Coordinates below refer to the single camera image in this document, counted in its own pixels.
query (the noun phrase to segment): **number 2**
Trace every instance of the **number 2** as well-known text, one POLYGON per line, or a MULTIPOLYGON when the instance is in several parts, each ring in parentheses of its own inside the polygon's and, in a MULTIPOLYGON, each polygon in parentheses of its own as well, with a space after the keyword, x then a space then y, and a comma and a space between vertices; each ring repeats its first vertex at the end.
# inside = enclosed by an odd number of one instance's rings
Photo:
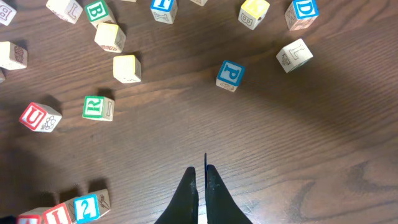
POLYGON ((81 203, 81 206, 85 206, 85 210, 83 211, 83 217, 84 218, 89 218, 91 215, 89 213, 86 213, 86 210, 88 208, 88 202, 85 200, 84 202, 81 203))

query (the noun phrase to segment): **alphabet block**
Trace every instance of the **alphabet block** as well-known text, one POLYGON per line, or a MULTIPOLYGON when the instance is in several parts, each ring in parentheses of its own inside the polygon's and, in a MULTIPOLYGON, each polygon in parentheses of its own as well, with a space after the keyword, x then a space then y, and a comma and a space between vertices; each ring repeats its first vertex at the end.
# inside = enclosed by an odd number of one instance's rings
POLYGON ((239 21, 249 29, 254 30, 264 19, 269 9, 265 0, 246 0, 239 13, 239 21))
POLYGON ((104 96, 86 96, 83 118, 97 121, 112 121, 114 101, 104 96))
POLYGON ((217 76, 216 85, 226 90, 235 92, 242 81, 244 67, 225 60, 217 76))
POLYGON ((27 51, 9 41, 0 42, 0 67, 8 70, 27 67, 27 51))
POLYGON ((0 69, 0 83, 6 81, 6 77, 4 76, 4 74, 2 73, 1 69, 0 69))
POLYGON ((86 6, 86 12, 90 23, 97 28, 102 22, 116 23, 113 13, 104 0, 98 0, 86 6))
POLYGON ((77 22, 83 12, 76 0, 49 0, 46 6, 60 19, 72 24, 77 22))
POLYGON ((107 52, 121 53, 126 41, 126 35, 116 24, 100 23, 94 40, 107 52))
POLYGON ((0 0, 0 23, 8 26, 16 14, 17 11, 15 9, 0 0))
POLYGON ((305 62, 313 57, 310 49, 305 45, 302 39, 296 40, 295 42, 284 47, 276 55, 279 63, 284 68, 285 72, 291 72, 296 68, 302 66, 305 62))
POLYGON ((52 132, 62 119, 62 115, 53 108, 38 103, 30 103, 19 118, 19 122, 32 131, 52 132))
POLYGON ((44 211, 45 224, 76 224, 73 202, 77 197, 67 200, 53 208, 44 211))
POLYGON ((35 208, 18 215, 17 224, 44 224, 43 212, 50 208, 35 208))
POLYGON ((289 30, 308 28, 319 16, 315 0, 294 0, 285 13, 289 30))
POLYGON ((191 1, 198 4, 199 6, 204 6, 207 2, 207 0, 191 0, 191 1))
POLYGON ((156 21, 173 24, 178 7, 176 0, 153 0, 150 9, 156 21))
POLYGON ((90 222, 104 216, 111 210, 108 190, 89 193, 75 200, 77 223, 90 222))
POLYGON ((113 77, 121 83, 141 82, 141 63, 134 55, 114 57, 113 77))

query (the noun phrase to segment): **toy block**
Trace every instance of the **toy block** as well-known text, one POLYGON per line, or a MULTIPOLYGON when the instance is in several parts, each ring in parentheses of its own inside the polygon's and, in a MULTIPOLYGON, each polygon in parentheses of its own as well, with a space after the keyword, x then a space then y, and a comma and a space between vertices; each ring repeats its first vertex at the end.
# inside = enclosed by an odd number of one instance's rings
POLYGON ((153 0, 150 9, 157 22, 173 24, 175 15, 177 14, 176 0, 153 0))
POLYGON ((83 12, 76 0, 49 0, 46 6, 60 19, 72 24, 77 22, 83 12))
POLYGON ((244 67, 225 60, 217 76, 216 85, 226 90, 235 92, 242 81, 244 67))
POLYGON ((97 220, 111 210, 108 190, 99 190, 75 199, 77 223, 97 220))
POLYGON ((289 30, 308 28, 319 16, 315 0, 294 0, 285 13, 289 30))
POLYGON ((6 77, 4 76, 4 74, 2 73, 1 69, 0 69, 0 83, 6 81, 6 77))
POLYGON ((0 67, 8 70, 27 67, 27 51, 9 41, 0 42, 0 67))
POLYGON ((16 14, 17 11, 15 9, 0 0, 0 22, 3 25, 8 26, 16 14))
POLYGON ((126 35, 116 24, 100 23, 94 40, 107 52, 121 53, 126 42, 126 35))
POLYGON ((141 63, 134 55, 113 58, 113 77, 121 83, 141 82, 141 63))
POLYGON ((112 121, 114 101, 104 96, 86 96, 83 118, 97 121, 112 121))
POLYGON ((198 4, 199 6, 204 6, 207 0, 191 0, 192 2, 198 4))
POLYGON ((67 200, 43 212, 45 224, 76 224, 74 201, 77 197, 67 200))
POLYGON ((302 39, 285 46, 276 55, 279 63, 284 68, 285 72, 291 72, 296 68, 302 66, 305 62, 313 57, 311 51, 305 45, 302 39))
POLYGON ((62 119, 62 115, 47 105, 30 103, 19 118, 19 122, 32 131, 52 132, 62 119))
POLYGON ((269 3, 265 0, 246 0, 239 12, 239 21, 254 30, 267 14, 269 3))
POLYGON ((86 12, 90 23, 97 28, 102 22, 116 23, 113 13, 104 0, 98 0, 86 6, 86 12))
POLYGON ((18 215, 17 224, 44 224, 43 212, 50 208, 35 208, 18 215))

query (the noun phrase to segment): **dark wood surface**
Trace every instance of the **dark wood surface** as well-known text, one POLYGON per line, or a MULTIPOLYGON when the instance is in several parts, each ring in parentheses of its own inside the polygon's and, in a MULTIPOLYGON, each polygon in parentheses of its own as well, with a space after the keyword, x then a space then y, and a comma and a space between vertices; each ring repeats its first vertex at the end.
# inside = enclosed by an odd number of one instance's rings
POLYGON ((289 0, 270 0, 254 31, 238 21, 243 0, 179 0, 174 25, 150 1, 108 0, 140 84, 113 78, 119 54, 94 43, 85 12, 73 25, 45 0, 6 2, 18 14, 0 41, 29 64, 0 85, 1 215, 107 186, 112 211, 96 223, 154 223, 194 166, 206 223, 207 152, 255 224, 398 223, 397 0, 318 0, 320 16, 294 32, 289 0), (275 56, 298 38, 314 58, 285 74, 275 56), (235 93, 215 85, 226 59, 246 67, 235 93), (113 122, 81 117, 97 94, 116 100, 113 122), (62 112, 53 133, 19 124, 32 101, 62 112))

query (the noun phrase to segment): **block face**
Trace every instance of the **block face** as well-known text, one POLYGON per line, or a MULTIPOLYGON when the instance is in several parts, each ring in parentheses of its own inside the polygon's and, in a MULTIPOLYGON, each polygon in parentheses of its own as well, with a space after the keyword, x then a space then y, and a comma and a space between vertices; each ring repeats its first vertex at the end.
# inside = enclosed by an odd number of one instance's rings
POLYGON ((22 116, 19 118, 19 122, 27 126, 29 129, 35 131, 46 116, 47 112, 43 108, 35 103, 30 103, 22 116))
POLYGON ((225 60, 218 73, 217 79, 232 86, 238 86, 241 83, 243 74, 244 67, 242 65, 225 60))
POLYGON ((10 24, 17 11, 4 1, 0 0, 0 22, 6 26, 10 24))
POLYGON ((277 59, 286 73, 303 65, 312 57, 311 51, 302 39, 287 45, 277 54, 277 59))
POLYGON ((167 24, 173 24, 174 20, 175 20, 175 16, 177 15, 177 10, 178 10, 178 6, 177 6, 177 2, 175 0, 172 0, 172 4, 170 5, 170 10, 165 11, 165 10, 158 10, 155 8, 150 8, 154 18, 157 22, 164 22, 167 24))
POLYGON ((175 0, 153 0, 151 9, 155 9, 163 12, 170 12, 175 0))
POLYGON ((45 224, 72 224, 65 203, 61 203, 43 213, 45 224))
POLYGON ((40 215, 19 215, 17 224, 42 224, 42 217, 40 215))
POLYGON ((207 0, 191 0, 192 2, 198 4, 199 6, 204 6, 207 0))
POLYGON ((134 55, 114 57, 113 77, 121 83, 141 82, 141 63, 134 55))
POLYGON ((98 24, 94 41, 105 51, 121 53, 126 35, 118 25, 101 22, 98 24))
POLYGON ((315 0, 294 0, 293 5, 297 19, 319 16, 318 6, 315 0))
POLYGON ((8 70, 27 67, 27 51, 9 41, 0 42, 0 67, 8 70))
POLYGON ((105 97, 103 96, 86 96, 83 108, 84 118, 101 119, 105 97))
POLYGON ((100 218, 98 199, 95 194, 75 199, 75 214, 77 223, 86 223, 100 218))

